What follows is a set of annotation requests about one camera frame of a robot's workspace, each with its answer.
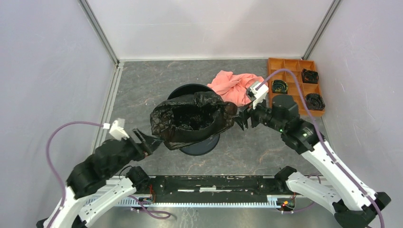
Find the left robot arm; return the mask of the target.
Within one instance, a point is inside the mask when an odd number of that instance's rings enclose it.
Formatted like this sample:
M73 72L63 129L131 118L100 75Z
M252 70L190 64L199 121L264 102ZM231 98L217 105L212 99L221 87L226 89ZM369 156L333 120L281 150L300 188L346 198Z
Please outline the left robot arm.
M145 193L150 186L150 177L141 167L134 166L112 189L86 204L124 166L131 161L143 160L161 143L162 140L138 129L120 140L104 141L93 154L73 168L63 183L65 196L51 216L39 220L36 227L89 228L122 199L136 192Z

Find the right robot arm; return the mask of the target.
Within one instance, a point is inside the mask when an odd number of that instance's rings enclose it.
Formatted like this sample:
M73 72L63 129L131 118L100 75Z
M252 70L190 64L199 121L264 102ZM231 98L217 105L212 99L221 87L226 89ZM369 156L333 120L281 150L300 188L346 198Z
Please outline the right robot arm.
M330 187L311 180L292 167L276 174L277 192L301 194L333 214L344 228L366 228L391 202L385 192L364 184L343 163L324 139L318 126L302 119L290 95L273 98L272 106L251 103L240 109L237 123L242 128L262 124L276 130L286 146L310 162L330 183Z

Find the black plastic trash bag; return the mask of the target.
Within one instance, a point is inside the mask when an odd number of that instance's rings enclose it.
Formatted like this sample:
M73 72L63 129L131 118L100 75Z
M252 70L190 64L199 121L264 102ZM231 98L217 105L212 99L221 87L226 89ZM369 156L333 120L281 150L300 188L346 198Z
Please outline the black plastic trash bag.
M150 113L152 135L169 150L207 140L235 123L238 107L213 91L196 92L165 100Z

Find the dark blue trash bin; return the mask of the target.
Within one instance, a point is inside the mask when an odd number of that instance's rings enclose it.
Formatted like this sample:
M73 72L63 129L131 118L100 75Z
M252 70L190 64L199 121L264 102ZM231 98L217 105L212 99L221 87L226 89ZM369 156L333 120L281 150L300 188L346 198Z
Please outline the dark blue trash bin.
M196 92L208 92L213 91L206 85L200 84L186 84L176 88L171 94L168 96L168 99L180 97L182 95L190 95ZM190 145L188 147L180 148L179 150L190 156L202 156L211 152L219 143L220 135L212 136L207 140L202 142Z

